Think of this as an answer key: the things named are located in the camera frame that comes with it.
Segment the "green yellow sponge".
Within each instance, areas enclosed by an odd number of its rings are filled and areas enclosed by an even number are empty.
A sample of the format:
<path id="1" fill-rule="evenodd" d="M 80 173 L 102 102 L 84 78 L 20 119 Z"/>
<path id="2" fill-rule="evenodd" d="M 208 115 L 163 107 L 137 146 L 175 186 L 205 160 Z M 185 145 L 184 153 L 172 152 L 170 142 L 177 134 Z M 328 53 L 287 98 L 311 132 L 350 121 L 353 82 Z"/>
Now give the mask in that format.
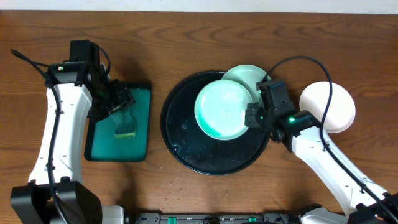
<path id="1" fill-rule="evenodd" d="M 134 137 L 137 131 L 136 120 L 131 115 L 131 109 L 125 108 L 111 115 L 115 123 L 116 138 Z"/>

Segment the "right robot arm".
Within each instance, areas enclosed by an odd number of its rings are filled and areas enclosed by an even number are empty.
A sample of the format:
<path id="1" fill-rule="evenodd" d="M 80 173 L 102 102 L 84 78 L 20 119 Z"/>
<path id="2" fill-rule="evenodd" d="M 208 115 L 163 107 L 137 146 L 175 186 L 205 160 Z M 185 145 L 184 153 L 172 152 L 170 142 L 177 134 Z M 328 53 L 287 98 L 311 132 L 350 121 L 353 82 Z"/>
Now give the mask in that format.
<path id="1" fill-rule="evenodd" d="M 362 173 L 321 129 L 310 112 L 247 105 L 245 123 L 270 134 L 304 161 L 338 201 L 344 214 L 313 206 L 296 215 L 296 223 L 397 223 L 397 195 Z"/>

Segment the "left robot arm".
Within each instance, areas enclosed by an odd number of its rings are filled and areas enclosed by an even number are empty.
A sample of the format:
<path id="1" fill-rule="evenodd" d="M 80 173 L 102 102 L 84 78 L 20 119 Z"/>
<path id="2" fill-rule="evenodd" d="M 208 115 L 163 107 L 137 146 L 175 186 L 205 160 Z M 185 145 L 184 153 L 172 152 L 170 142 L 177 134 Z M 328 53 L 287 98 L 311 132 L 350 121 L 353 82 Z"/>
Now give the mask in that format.
<path id="1" fill-rule="evenodd" d="M 129 88 L 109 79 L 110 67 L 69 61 L 44 73 L 47 119 L 42 145 L 27 185 L 14 187 L 11 206 L 22 223 L 127 223 L 122 206 L 104 206 L 83 185 L 81 151 L 86 121 L 111 118 L 111 137 L 133 138 L 137 123 Z"/>

